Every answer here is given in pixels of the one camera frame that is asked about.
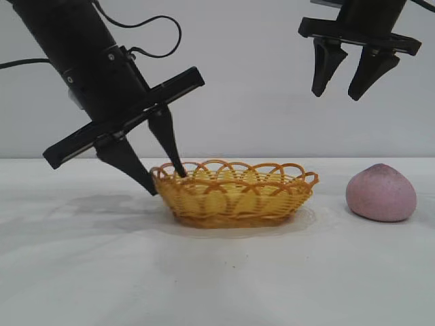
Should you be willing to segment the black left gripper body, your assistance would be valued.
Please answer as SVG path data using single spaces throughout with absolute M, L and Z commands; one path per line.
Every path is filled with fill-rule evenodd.
M 44 158 L 54 169 L 105 138 L 126 135 L 205 84 L 199 70 L 190 67 L 151 88 L 125 48 L 117 46 L 63 77 L 91 122 L 44 151 Z

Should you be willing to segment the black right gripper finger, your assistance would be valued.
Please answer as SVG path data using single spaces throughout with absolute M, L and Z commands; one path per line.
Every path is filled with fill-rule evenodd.
M 354 101 L 360 100 L 378 79 L 395 68 L 399 62 L 400 58 L 393 50 L 364 46 L 348 95 Z
M 311 91 L 315 96 L 321 96 L 338 66 L 346 59 L 347 53 L 341 48 L 339 40 L 316 37 L 313 45 L 315 68 Z

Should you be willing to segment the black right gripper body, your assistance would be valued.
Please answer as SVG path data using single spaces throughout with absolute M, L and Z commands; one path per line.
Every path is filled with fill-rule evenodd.
M 392 32 L 405 1 L 344 1 L 336 20 L 304 17 L 298 32 L 303 37 L 392 50 L 414 56 L 421 42 Z

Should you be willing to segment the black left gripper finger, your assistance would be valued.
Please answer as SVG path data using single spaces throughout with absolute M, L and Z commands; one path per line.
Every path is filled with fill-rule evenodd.
M 177 150 L 173 118 L 170 110 L 168 108 L 159 108 L 159 110 L 151 114 L 148 119 L 148 127 L 164 149 L 173 164 L 175 172 L 180 177 L 186 177 L 187 174 Z
M 97 157 L 102 162 L 122 171 L 145 188 L 152 196 L 158 192 L 153 179 L 126 137 L 107 137 L 94 144 Z

